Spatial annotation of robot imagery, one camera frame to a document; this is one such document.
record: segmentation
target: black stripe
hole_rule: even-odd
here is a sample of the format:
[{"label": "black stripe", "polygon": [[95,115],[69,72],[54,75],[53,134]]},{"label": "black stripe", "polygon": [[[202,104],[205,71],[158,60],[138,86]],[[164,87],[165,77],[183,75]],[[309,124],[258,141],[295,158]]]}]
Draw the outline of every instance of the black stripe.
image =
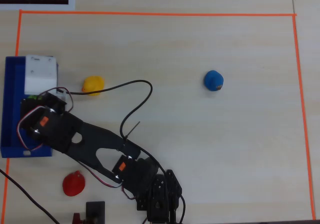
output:
[{"label": "black stripe", "polygon": [[55,4],[68,5],[69,0],[0,0],[0,4]]}]

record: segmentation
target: black cable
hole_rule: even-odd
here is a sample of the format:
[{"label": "black cable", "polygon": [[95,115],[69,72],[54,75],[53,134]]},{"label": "black cable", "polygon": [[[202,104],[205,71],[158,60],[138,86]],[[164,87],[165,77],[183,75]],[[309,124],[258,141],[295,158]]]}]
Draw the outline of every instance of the black cable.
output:
[{"label": "black cable", "polygon": [[13,184],[15,184],[22,192],[23,194],[26,195],[29,200],[35,204],[41,211],[43,211],[54,223],[60,224],[46,209],[44,209],[38,202],[36,202],[30,195],[29,193],[22,187],[20,186],[15,180],[13,180],[9,175],[7,175],[3,170],[0,169],[0,173],[4,175],[6,178],[8,178]]},{"label": "black cable", "polygon": [[[120,84],[120,85],[116,85],[114,87],[110,87],[110,88],[107,88],[107,89],[102,89],[102,90],[96,90],[96,91],[89,91],[89,92],[70,92],[69,94],[71,95],[89,95],[89,94],[96,94],[96,93],[103,93],[103,92],[107,92],[107,91],[111,91],[111,90],[114,90],[114,89],[117,89],[117,88],[121,88],[123,86],[126,86],[126,85],[129,85],[129,84],[132,84],[132,83],[147,83],[149,86],[150,86],[150,91],[149,91],[149,94],[147,95],[147,97],[137,106],[135,107],[132,111],[130,111],[128,113],[128,115],[126,115],[124,117],[124,119],[122,120],[121,122],[121,125],[120,125],[120,135],[121,137],[123,138],[124,140],[124,143],[126,143],[127,141],[127,138],[128,138],[128,135],[124,135],[123,133],[123,127],[124,127],[124,124],[126,122],[126,120],[136,111],[138,110],[143,104],[146,103],[146,101],[149,99],[149,97],[151,96],[152,94],[152,91],[153,91],[153,86],[152,84],[147,81],[147,80],[132,80],[132,81],[129,81],[129,82],[125,82],[123,84]],[[133,146],[139,148],[142,152],[144,152],[145,154],[147,154],[155,163],[156,165],[160,168],[160,170],[163,172],[163,175],[164,175],[164,183],[165,185],[167,185],[167,174],[166,174],[166,171],[164,170],[164,168],[160,165],[160,163],[158,162],[158,160],[153,156],[151,155],[147,150],[143,149],[141,146],[135,144],[135,143],[131,143]],[[184,218],[184,215],[185,215],[185,212],[186,212],[186,203],[185,203],[185,199],[181,196],[181,199],[182,199],[182,202],[183,202],[183,211],[182,211],[182,217],[181,217],[181,220],[180,220],[180,223],[182,223],[182,220]]]},{"label": "black cable", "polygon": [[147,219],[148,219],[148,217],[146,217],[146,218],[144,219],[144,221],[142,222],[142,224],[145,224],[146,221],[147,221]]},{"label": "black cable", "polygon": [[186,201],[185,201],[185,199],[184,199],[184,197],[182,195],[180,196],[180,198],[181,198],[182,203],[183,203],[183,210],[182,210],[182,216],[181,216],[179,224],[182,224],[182,221],[184,220],[185,213],[186,213]]},{"label": "black cable", "polygon": [[151,96],[151,93],[152,93],[152,91],[153,91],[153,86],[152,86],[152,84],[151,84],[149,81],[147,81],[147,80],[132,80],[132,81],[128,81],[128,82],[126,82],[126,83],[123,83],[123,84],[120,84],[120,85],[116,85],[116,86],[114,86],[114,87],[110,87],[110,88],[103,89],[103,90],[95,90],[95,91],[89,91],[89,92],[73,92],[73,91],[71,91],[69,94],[71,94],[71,95],[81,95],[81,96],[83,96],[83,95],[89,95],[89,94],[104,93],[104,92],[108,92],[108,91],[111,91],[111,90],[114,90],[114,89],[117,89],[117,88],[121,88],[121,87],[123,87],[123,86],[129,85],[129,84],[132,84],[132,83],[147,83],[147,84],[150,86],[150,91],[149,91],[148,96],[147,96],[136,108],[134,108],[132,111],[130,111],[129,114],[126,115],[126,116],[124,117],[124,119],[122,120],[122,122],[121,122],[121,125],[120,125],[120,135],[121,135],[121,137],[123,138],[123,140],[126,141],[127,138],[128,138],[128,135],[124,135],[124,133],[123,133],[124,124],[125,124],[126,120],[127,120],[136,110],[138,110],[143,104],[145,104],[146,101],[147,101],[147,100],[149,99],[149,97]]}]

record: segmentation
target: blue ball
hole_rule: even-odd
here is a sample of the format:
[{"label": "blue ball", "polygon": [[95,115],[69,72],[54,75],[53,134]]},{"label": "blue ball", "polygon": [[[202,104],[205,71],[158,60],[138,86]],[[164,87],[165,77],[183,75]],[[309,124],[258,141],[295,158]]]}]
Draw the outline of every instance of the blue ball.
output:
[{"label": "blue ball", "polygon": [[224,84],[224,78],[219,72],[210,70],[205,75],[203,82],[206,88],[212,92],[215,92],[222,88]]}]

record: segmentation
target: white box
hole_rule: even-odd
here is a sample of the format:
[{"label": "white box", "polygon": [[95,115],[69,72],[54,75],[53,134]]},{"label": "white box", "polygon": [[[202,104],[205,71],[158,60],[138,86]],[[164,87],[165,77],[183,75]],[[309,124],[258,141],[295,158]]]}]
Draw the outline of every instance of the white box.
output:
[{"label": "white box", "polygon": [[27,55],[25,57],[24,94],[38,95],[57,87],[58,64],[52,56]]}]

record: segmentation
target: wire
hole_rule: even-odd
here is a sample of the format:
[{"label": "wire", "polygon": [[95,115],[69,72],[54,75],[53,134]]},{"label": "wire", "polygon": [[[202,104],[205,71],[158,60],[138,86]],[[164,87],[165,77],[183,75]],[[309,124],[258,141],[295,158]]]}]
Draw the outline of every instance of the wire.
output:
[{"label": "wire", "polygon": [[148,217],[146,217],[146,218],[144,219],[144,221],[142,222],[142,224],[145,224],[146,221],[147,221],[147,219],[148,219]]},{"label": "wire", "polygon": [[124,195],[125,195],[129,200],[134,200],[134,199],[136,199],[135,196],[134,196],[134,197],[128,196],[128,194],[127,194],[126,191],[125,191],[124,186],[121,187],[121,191],[124,193]]},{"label": "wire", "polygon": [[54,223],[56,224],[60,224],[46,209],[44,209],[38,202],[36,202],[30,195],[29,193],[22,187],[19,185],[19,183],[17,183],[15,180],[13,180],[8,174],[6,174],[3,170],[0,169],[0,173],[2,175],[4,175],[6,178],[8,178],[10,180],[10,182],[12,182],[13,184],[15,184],[22,192],[23,194],[26,195],[27,198],[29,198],[29,200],[35,204],[41,211],[43,211]]},{"label": "wire", "polygon": [[[137,106],[135,107],[132,111],[130,111],[125,117],[124,119],[122,120],[121,122],[121,125],[120,125],[120,135],[121,137],[123,138],[124,140],[124,144],[126,143],[127,141],[127,138],[128,138],[128,135],[124,135],[123,133],[123,127],[124,127],[124,124],[126,122],[126,120],[136,111],[138,110],[143,104],[146,103],[146,101],[149,99],[149,97],[151,96],[152,92],[153,92],[153,86],[152,84],[147,81],[147,80],[132,80],[132,81],[128,81],[128,82],[125,82],[123,84],[120,84],[120,85],[116,85],[114,87],[110,87],[110,88],[107,88],[107,89],[102,89],[102,90],[96,90],[96,91],[89,91],[89,92],[69,92],[68,93],[70,95],[89,95],[89,94],[96,94],[96,93],[103,93],[103,92],[108,92],[108,91],[111,91],[111,90],[114,90],[114,89],[117,89],[117,88],[121,88],[123,86],[126,86],[126,85],[129,85],[129,84],[132,84],[132,83],[146,83],[150,86],[150,91],[149,91],[149,94],[147,95],[147,97]],[[147,154],[154,162],[155,164],[160,168],[160,170],[163,172],[163,175],[164,175],[164,183],[165,185],[167,185],[167,174],[166,174],[166,171],[164,170],[164,168],[161,166],[161,164],[158,162],[158,160],[153,156],[151,155],[147,150],[145,150],[144,148],[142,148],[141,146],[138,146],[137,144],[135,143],[131,143],[133,146],[135,146],[136,148],[140,149],[142,152],[144,152],[145,154]],[[182,199],[182,202],[183,202],[183,211],[182,211],[182,217],[181,217],[181,220],[180,220],[180,223],[182,223],[183,221],[183,218],[184,218],[184,215],[185,215],[185,212],[186,212],[186,203],[185,203],[185,199],[181,196],[181,199]]]},{"label": "wire", "polygon": [[51,90],[55,90],[55,89],[56,89],[58,92],[60,92],[60,93],[64,93],[64,92],[61,91],[60,89],[65,89],[65,90],[66,90],[66,93],[69,94],[70,99],[71,99],[71,108],[68,110],[68,113],[71,112],[71,110],[74,108],[74,99],[72,98],[72,95],[71,95],[70,91],[69,91],[67,88],[65,88],[64,86],[53,87],[53,88],[50,88],[49,90],[45,90],[45,91],[41,92],[41,93],[36,97],[36,99],[38,100],[38,98],[39,98],[41,95],[43,95],[43,94],[45,94],[45,93],[47,93],[47,92],[49,92],[49,91],[51,91]]},{"label": "wire", "polygon": [[27,114],[25,114],[24,117],[22,117],[22,119],[18,122],[18,125],[16,126],[16,134],[17,134],[22,146],[30,152],[35,151],[35,150],[39,149],[40,147],[42,147],[42,143],[33,149],[30,149],[29,147],[27,147],[27,145],[25,144],[24,140],[22,139],[22,137],[20,135],[20,125],[27,117],[29,117],[32,113],[34,113],[36,110],[38,110],[40,108],[45,109],[44,106],[38,105],[36,108],[33,108],[31,111],[29,111]]},{"label": "wire", "polygon": [[186,213],[186,201],[185,201],[185,199],[184,199],[184,197],[182,195],[180,196],[180,198],[181,198],[182,203],[183,203],[183,210],[182,210],[182,216],[181,216],[179,224],[182,224],[182,221],[184,220],[185,213]]},{"label": "wire", "polygon": [[101,182],[103,185],[109,187],[109,188],[119,188],[122,186],[122,183],[120,183],[120,185],[118,186],[113,186],[110,185],[108,183],[106,183],[105,181],[103,181],[100,177],[98,177],[89,167],[87,167],[85,164],[83,164],[82,162],[76,160],[77,163],[79,163],[81,166],[83,166],[85,169],[87,169],[99,182]]},{"label": "wire", "polygon": [[[126,85],[129,85],[129,84],[132,84],[132,83],[147,83],[149,86],[150,86],[150,91],[149,91],[149,94],[147,95],[147,97],[137,106],[135,107],[132,111],[130,111],[128,113],[128,115],[126,115],[124,117],[124,119],[122,120],[121,124],[120,124],[120,135],[121,137],[123,138],[124,141],[127,140],[128,138],[128,135],[124,135],[124,132],[123,132],[123,128],[124,128],[124,124],[126,122],[126,120],[136,111],[138,110],[143,104],[146,103],[146,101],[149,99],[149,97],[151,96],[151,93],[153,91],[153,86],[152,84],[147,81],[147,80],[132,80],[132,81],[128,81],[128,82],[125,82],[123,84],[120,84],[120,85],[116,85],[114,87],[110,87],[110,88],[107,88],[107,89],[103,89],[103,90],[95,90],[95,91],[89,91],[89,92],[69,92],[68,93],[71,95],[89,95],[89,94],[96,94],[96,93],[104,93],[104,92],[108,92],[108,91],[111,91],[111,90],[114,90],[114,89],[117,89],[117,88],[121,88],[121,87],[124,87]],[[62,88],[62,87],[57,87],[57,91],[58,92],[62,92],[61,90],[59,90],[59,88]]]}]

